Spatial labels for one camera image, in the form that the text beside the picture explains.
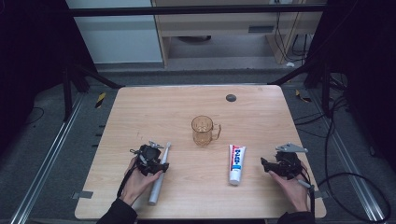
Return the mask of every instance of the wooden table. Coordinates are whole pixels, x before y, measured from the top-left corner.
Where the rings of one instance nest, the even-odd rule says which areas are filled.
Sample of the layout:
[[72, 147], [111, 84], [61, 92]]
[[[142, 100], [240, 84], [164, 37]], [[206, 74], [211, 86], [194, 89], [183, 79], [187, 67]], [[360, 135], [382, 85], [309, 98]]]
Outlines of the wooden table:
[[[226, 96], [234, 94], [235, 102]], [[207, 115], [221, 124], [218, 140], [198, 147], [191, 121]], [[260, 157], [275, 161], [275, 148], [301, 145], [282, 90], [278, 86], [177, 86], [120, 89], [94, 157], [76, 217], [100, 218], [116, 199], [133, 154], [149, 140], [166, 145], [170, 167], [156, 206], [148, 189], [134, 204], [140, 219], [272, 218], [291, 211], [280, 187], [264, 172]], [[241, 184], [228, 183], [229, 145], [246, 146]], [[299, 158], [307, 165], [305, 154]], [[316, 215], [326, 209], [316, 199]]]

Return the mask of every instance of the black cable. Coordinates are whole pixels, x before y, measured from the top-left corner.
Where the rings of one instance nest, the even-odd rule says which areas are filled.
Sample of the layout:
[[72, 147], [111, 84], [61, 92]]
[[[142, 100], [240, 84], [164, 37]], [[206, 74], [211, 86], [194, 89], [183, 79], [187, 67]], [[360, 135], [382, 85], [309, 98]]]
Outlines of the black cable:
[[304, 47], [303, 47], [303, 59], [301, 60], [301, 65], [304, 65], [304, 61], [306, 60], [306, 39], [307, 38], [308, 38], [308, 35], [305, 35]]
[[314, 119], [311, 119], [311, 120], [309, 120], [309, 121], [306, 121], [306, 122], [301, 122], [301, 123], [295, 123], [294, 125], [305, 125], [305, 124], [309, 124], [309, 123], [313, 123], [313, 122], [315, 122], [315, 121], [317, 121], [318, 119], [321, 119], [321, 118], [323, 118], [325, 115], [324, 114], [322, 114], [322, 115], [320, 115], [319, 117], [317, 117], [317, 118], [314, 118]]
[[134, 151], [134, 153], [136, 153], [136, 159], [134, 159], [134, 164], [132, 165], [131, 169], [128, 170], [128, 172], [126, 173], [126, 175], [124, 176], [124, 178], [121, 181], [119, 190], [117, 191], [117, 198], [119, 198], [122, 194], [123, 188], [125, 187], [126, 182], [128, 181], [129, 177], [131, 177], [132, 173], [134, 172], [134, 169], [136, 169], [136, 163], [137, 163], [137, 157], [140, 156], [140, 152], [139, 151]]
[[321, 135], [318, 135], [318, 134], [315, 134], [315, 133], [311, 133], [311, 132], [308, 132], [308, 131], [303, 130], [303, 129], [297, 128], [297, 130], [298, 130], [298, 131], [301, 131], [301, 132], [303, 132], [303, 133], [311, 134], [311, 135], [313, 135], [313, 136], [315, 136], [315, 137], [318, 137], [318, 138], [326, 138], [326, 136], [321, 136]]
[[[290, 62], [290, 63], [299, 62], [301, 59], [292, 59], [291, 57], [288, 56], [288, 53], [286, 52], [285, 43], [283, 42], [282, 34], [280, 33], [280, 30], [279, 30], [279, 19], [280, 19], [280, 12], [277, 12], [276, 13], [276, 29], [275, 29], [275, 37], [274, 37], [276, 46], [279, 49], [280, 53], [282, 54], [283, 58], [287, 62]], [[276, 38], [277, 35], [279, 35], [279, 37], [280, 37], [280, 42], [283, 46], [283, 49], [279, 46], [279, 43], [277, 42], [277, 38]]]
[[293, 45], [291, 46], [291, 52], [292, 52], [295, 56], [302, 56], [301, 53], [297, 53], [297, 52], [300, 52], [300, 50], [295, 50], [295, 49], [294, 49], [294, 47], [295, 47], [295, 45], [296, 45], [296, 42], [297, 42], [297, 39], [298, 39], [298, 35], [296, 35], [296, 36], [294, 37]]
[[315, 116], [315, 115], [318, 115], [318, 114], [322, 115], [323, 113], [321, 113], [321, 112], [318, 112], [318, 113], [315, 113], [315, 114], [306, 115], [306, 116], [303, 116], [303, 117], [300, 117], [300, 118], [294, 119], [294, 121], [296, 121], [296, 120], [299, 120], [299, 119], [306, 119], [306, 118], [309, 118], [309, 117], [312, 117], [312, 116]]
[[311, 210], [312, 216], [315, 216], [315, 186], [313, 186], [312, 183], [311, 183], [311, 177], [309, 176], [308, 171], [305, 169], [305, 167], [302, 166], [302, 168], [303, 168], [303, 170], [305, 171], [305, 173], [306, 173], [306, 175], [308, 177], [306, 177], [306, 175], [304, 174], [303, 171], [300, 172], [300, 175], [303, 177], [305, 183], [307, 185], [309, 185], [307, 194], [308, 194], [309, 199], [310, 199], [309, 200], [310, 201], [310, 205], [311, 205], [310, 210]]
[[41, 115], [40, 115], [37, 119], [35, 119], [35, 120], [26, 122], [25, 125], [33, 124], [33, 123], [35, 123], [36, 121], [38, 121], [38, 120], [40, 120], [41, 118], [43, 118], [43, 116], [44, 116], [44, 109], [43, 109], [43, 108], [41, 108], [41, 107], [36, 107], [36, 106], [35, 106], [35, 107], [33, 107], [33, 109], [41, 110]]
[[[333, 115], [333, 114], [334, 114], [335, 109], [336, 109], [336, 108], [339, 108], [339, 107], [337, 107], [338, 104], [341, 104], [341, 103], [343, 102], [343, 100], [345, 100], [345, 97], [344, 97], [344, 96], [338, 98], [336, 101], [334, 101], [334, 104], [332, 105], [331, 115], [330, 115], [331, 123], [330, 123], [329, 131], [328, 131], [327, 136], [326, 136], [325, 148], [324, 148], [324, 149], [325, 149], [325, 151], [324, 151], [324, 157], [325, 157], [325, 158], [324, 158], [325, 179], [322, 180], [322, 181], [318, 184], [318, 186], [322, 185], [323, 183], [326, 183], [326, 184], [327, 184], [327, 187], [328, 187], [328, 189], [329, 189], [329, 192], [330, 192], [330, 194], [332, 195], [332, 197], [334, 198], [335, 202], [336, 202], [338, 205], [340, 205], [340, 207], [343, 208], [347, 213], [349, 213], [350, 215], [352, 215], [352, 216], [355, 217], [356, 219], [361, 220], [361, 221], [364, 221], [364, 222], [367, 222], [367, 223], [382, 223], [382, 222], [385, 222], [386, 220], [388, 220], [388, 219], [390, 218], [391, 206], [390, 206], [390, 203], [389, 203], [388, 199], [385, 197], [385, 194], [381, 191], [381, 189], [379, 189], [379, 187], [377, 187], [371, 180], [369, 180], [368, 178], [366, 178], [366, 177], [364, 177], [364, 176], [362, 176], [362, 175], [357, 175], [357, 174], [353, 174], [353, 173], [345, 173], [345, 172], [339, 173], [339, 174], [335, 174], [335, 175], [329, 175], [329, 170], [328, 170], [328, 145], [329, 145], [330, 136], [331, 136], [331, 134], [332, 134], [332, 128], [333, 128], [333, 126], [334, 126], [334, 115]], [[334, 178], [334, 177], [337, 177], [337, 176], [339, 176], [339, 175], [354, 175], [354, 176], [358, 176], [358, 177], [363, 178], [364, 180], [366, 180], [368, 183], [370, 183], [370, 185], [372, 185], [372, 187], [374, 187], [374, 188], [377, 190], [377, 192], [380, 194], [380, 196], [381, 196], [381, 197], [384, 199], [384, 201], [386, 202], [387, 208], [388, 208], [388, 213], [387, 213], [387, 215], [386, 215], [383, 219], [380, 219], [380, 220], [377, 220], [377, 221], [372, 221], [372, 220], [367, 219], [367, 218], [365, 218], [365, 217], [360, 217], [359, 215], [356, 215], [355, 213], [353, 213], [352, 211], [350, 211], [349, 209], [347, 209], [347, 208], [336, 198], [334, 192], [332, 191], [332, 186], [331, 186], [331, 184], [330, 184], [330, 179], [332, 179], [332, 178]]]

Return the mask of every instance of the hand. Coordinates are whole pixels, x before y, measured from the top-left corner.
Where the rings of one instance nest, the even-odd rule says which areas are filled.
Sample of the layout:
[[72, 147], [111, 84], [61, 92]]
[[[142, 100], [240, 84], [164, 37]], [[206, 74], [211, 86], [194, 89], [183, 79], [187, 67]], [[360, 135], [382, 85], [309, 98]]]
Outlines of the hand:
[[297, 175], [296, 178], [293, 179], [286, 179], [283, 178], [279, 175], [277, 175], [275, 172], [270, 171], [268, 172], [271, 177], [276, 181], [276, 183], [279, 184], [279, 186], [282, 188], [284, 194], [288, 198], [288, 200], [291, 202], [291, 204], [294, 207], [294, 210], [296, 212], [307, 212], [309, 211], [308, 209], [308, 204], [307, 204], [307, 193], [308, 189], [301, 185], [297, 179], [301, 179], [304, 181], [304, 178], [301, 175]]
[[[131, 169], [132, 165], [134, 164], [135, 157], [131, 159], [129, 163], [128, 169], [125, 171], [125, 174]], [[155, 175], [142, 175], [138, 168], [134, 169], [131, 176], [127, 180], [124, 189], [122, 190], [122, 194], [120, 199], [123, 200], [125, 203], [128, 203], [132, 206], [134, 201], [146, 190], [146, 188], [158, 178], [163, 171], [157, 172]]]

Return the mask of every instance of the glass mug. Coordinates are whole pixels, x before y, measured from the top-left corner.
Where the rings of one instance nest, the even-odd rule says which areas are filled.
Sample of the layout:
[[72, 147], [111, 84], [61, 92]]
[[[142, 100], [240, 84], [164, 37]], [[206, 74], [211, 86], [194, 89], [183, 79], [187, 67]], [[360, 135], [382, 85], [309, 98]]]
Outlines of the glass mug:
[[[218, 126], [218, 133], [213, 134], [214, 126]], [[212, 140], [216, 140], [220, 136], [221, 125], [214, 124], [208, 116], [198, 116], [192, 120], [192, 138], [196, 145], [203, 147], [208, 145]]]

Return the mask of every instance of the mug handle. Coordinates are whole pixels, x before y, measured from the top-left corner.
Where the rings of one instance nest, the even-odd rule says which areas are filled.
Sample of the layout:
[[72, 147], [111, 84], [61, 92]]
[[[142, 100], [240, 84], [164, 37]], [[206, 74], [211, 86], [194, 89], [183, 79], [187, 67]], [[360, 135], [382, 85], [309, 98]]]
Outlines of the mug handle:
[[219, 137], [220, 137], [221, 125], [220, 125], [220, 124], [214, 124], [214, 125], [218, 125], [218, 126], [219, 126], [219, 131], [218, 131], [217, 134], [213, 134], [213, 135], [212, 135], [212, 139], [213, 139], [213, 140], [217, 140], [217, 139], [219, 139]]

